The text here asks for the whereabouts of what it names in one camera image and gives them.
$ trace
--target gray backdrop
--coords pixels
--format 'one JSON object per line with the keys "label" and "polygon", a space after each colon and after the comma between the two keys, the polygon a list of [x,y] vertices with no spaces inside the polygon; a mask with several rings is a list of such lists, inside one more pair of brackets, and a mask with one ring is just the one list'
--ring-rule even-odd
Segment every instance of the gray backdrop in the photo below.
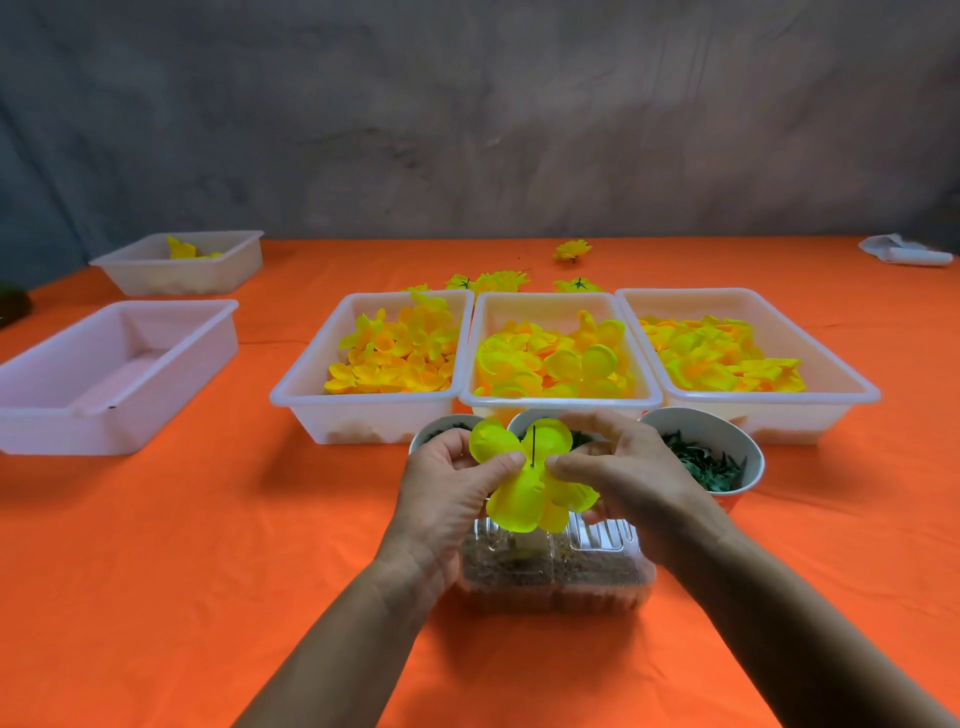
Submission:
{"label": "gray backdrop", "polygon": [[960,178],[957,0],[7,0],[0,278],[152,231],[890,231]]}

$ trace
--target right hand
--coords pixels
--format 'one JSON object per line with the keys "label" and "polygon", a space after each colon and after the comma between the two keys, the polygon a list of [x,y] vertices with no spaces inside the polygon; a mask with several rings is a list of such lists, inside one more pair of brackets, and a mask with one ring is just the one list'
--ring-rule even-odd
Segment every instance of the right hand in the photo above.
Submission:
{"label": "right hand", "polygon": [[684,544],[703,545],[734,529],[651,426],[602,410],[569,412],[560,419],[570,429],[610,440],[546,460],[560,480],[599,492],[600,500],[584,514],[587,523],[625,519],[636,528],[647,558],[668,569]]}

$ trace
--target white cloth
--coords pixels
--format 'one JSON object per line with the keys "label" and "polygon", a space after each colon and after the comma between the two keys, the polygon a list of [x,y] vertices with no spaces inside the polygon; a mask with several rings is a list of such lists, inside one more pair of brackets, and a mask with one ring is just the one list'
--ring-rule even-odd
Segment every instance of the white cloth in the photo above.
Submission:
{"label": "white cloth", "polygon": [[953,261],[950,253],[931,251],[926,245],[904,240],[896,233],[868,237],[860,242],[859,247],[884,263],[939,266],[949,265]]}

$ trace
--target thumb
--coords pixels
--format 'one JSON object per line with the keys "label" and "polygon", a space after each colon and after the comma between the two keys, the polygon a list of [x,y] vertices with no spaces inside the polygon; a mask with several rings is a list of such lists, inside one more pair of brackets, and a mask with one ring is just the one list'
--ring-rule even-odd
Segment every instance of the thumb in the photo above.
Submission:
{"label": "thumb", "polygon": [[469,473],[474,485],[483,491],[484,496],[488,496],[519,473],[526,462],[527,456],[519,450],[503,452],[482,465],[470,468]]}
{"label": "thumb", "polygon": [[610,455],[587,455],[568,452],[551,455],[546,459],[546,469],[558,480],[567,483],[583,483],[599,490],[607,484],[607,458]]}

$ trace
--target orange tablecloth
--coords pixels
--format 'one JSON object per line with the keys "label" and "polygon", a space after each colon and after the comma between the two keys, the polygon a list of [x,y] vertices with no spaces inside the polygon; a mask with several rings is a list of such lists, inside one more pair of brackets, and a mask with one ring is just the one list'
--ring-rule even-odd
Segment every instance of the orange tablecloth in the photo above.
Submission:
{"label": "orange tablecloth", "polygon": [[[231,297],[240,353],[129,457],[0,455],[0,725],[226,726],[372,557],[404,446],[319,447],[271,389],[346,294],[526,269],[753,288],[883,392],[818,448],[765,448],[734,519],[960,711],[960,267],[852,238],[283,241]],[[0,361],[122,297],[99,270],[36,292]],[[636,618],[489,617],[442,603],[382,725],[776,725],[661,574]]]}

